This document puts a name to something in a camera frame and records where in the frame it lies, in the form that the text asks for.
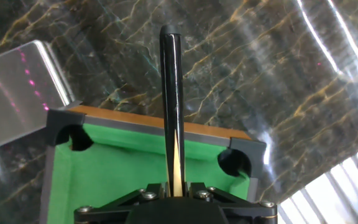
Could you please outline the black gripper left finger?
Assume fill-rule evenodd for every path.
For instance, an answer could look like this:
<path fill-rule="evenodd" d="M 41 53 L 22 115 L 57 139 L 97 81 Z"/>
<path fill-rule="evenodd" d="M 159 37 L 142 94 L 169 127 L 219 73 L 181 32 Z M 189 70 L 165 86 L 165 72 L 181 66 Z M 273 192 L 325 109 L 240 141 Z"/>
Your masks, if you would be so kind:
<path fill-rule="evenodd" d="M 136 206 L 165 198 L 165 189 L 166 183 L 149 184 L 145 189 L 135 190 L 101 207 L 79 207 L 73 212 L 74 223 L 125 223 Z"/>

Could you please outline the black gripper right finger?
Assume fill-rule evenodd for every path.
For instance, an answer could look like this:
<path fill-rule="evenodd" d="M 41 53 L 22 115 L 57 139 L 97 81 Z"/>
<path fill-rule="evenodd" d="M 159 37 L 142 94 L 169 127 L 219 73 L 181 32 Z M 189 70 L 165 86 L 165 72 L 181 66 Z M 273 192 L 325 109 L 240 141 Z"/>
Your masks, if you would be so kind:
<path fill-rule="evenodd" d="M 186 206 L 191 223 L 277 224 L 277 205 L 273 202 L 249 202 L 201 182 L 187 183 Z"/>

